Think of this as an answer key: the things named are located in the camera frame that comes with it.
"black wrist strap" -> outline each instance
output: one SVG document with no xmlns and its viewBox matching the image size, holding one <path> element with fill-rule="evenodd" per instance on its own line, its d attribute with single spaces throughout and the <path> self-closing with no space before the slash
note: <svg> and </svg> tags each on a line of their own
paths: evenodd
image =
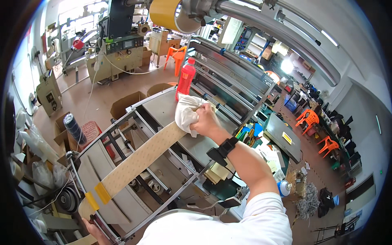
<svg viewBox="0 0 392 245">
<path fill-rule="evenodd" d="M 236 147 L 237 142 L 238 139 L 236 137 L 226 139 L 218 148 L 211 148 L 209 151 L 207 151 L 207 155 L 225 167 L 227 165 L 225 158 Z"/>
</svg>

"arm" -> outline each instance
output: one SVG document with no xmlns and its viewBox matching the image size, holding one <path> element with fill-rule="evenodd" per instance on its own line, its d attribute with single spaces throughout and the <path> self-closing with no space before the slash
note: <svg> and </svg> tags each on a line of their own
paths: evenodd
<svg viewBox="0 0 392 245">
<path fill-rule="evenodd" d="M 211 138 L 217 145 L 232 137 L 218 122 L 210 104 L 203 104 L 197 109 L 199 122 L 191 124 L 190 129 Z M 275 192 L 278 186 L 272 176 L 271 169 L 254 150 L 242 142 L 227 155 L 238 176 L 250 189 L 248 201 L 260 193 Z"/>
<path fill-rule="evenodd" d="M 106 236 L 102 233 L 102 231 L 94 224 L 90 224 L 87 219 L 82 218 L 83 223 L 85 224 L 87 231 L 97 239 L 99 245 L 111 245 L 112 242 L 106 238 Z"/>
</svg>

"hand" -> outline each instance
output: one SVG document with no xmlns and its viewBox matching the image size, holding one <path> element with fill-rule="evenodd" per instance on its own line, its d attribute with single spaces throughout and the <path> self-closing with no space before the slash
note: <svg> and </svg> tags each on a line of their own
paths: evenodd
<svg viewBox="0 0 392 245">
<path fill-rule="evenodd" d="M 202 104 L 196 112 L 199 115 L 199 121 L 189 126 L 191 130 L 196 130 L 199 134 L 210 138 L 217 131 L 224 130 L 209 103 Z"/>
<path fill-rule="evenodd" d="M 102 233 L 102 231 L 94 224 L 90 224 L 89 221 L 85 218 L 82 218 L 83 223 L 85 224 L 87 231 L 97 239 L 99 245 L 110 245 L 111 242 L 106 238 L 106 236 Z"/>
</svg>

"shoulder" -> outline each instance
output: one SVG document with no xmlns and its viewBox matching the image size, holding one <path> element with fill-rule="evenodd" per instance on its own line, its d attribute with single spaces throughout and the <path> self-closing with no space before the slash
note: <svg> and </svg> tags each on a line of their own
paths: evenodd
<svg viewBox="0 0 392 245">
<path fill-rule="evenodd" d="M 248 201 L 240 223 L 253 232 L 262 232 L 277 244 L 291 244 L 289 218 L 281 197 L 274 192 L 258 194 Z"/>
</svg>

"red plastic bottle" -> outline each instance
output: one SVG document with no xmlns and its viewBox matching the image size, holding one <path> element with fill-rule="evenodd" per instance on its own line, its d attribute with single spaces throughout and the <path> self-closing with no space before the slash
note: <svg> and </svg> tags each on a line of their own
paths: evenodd
<svg viewBox="0 0 392 245">
<path fill-rule="evenodd" d="M 196 68 L 194 67 L 195 59 L 188 58 L 188 63 L 182 67 L 180 81 L 178 82 L 178 87 L 176 91 L 176 100 L 178 101 L 178 93 L 189 94 L 189 89 L 191 88 L 191 82 L 196 73 Z"/>
</svg>

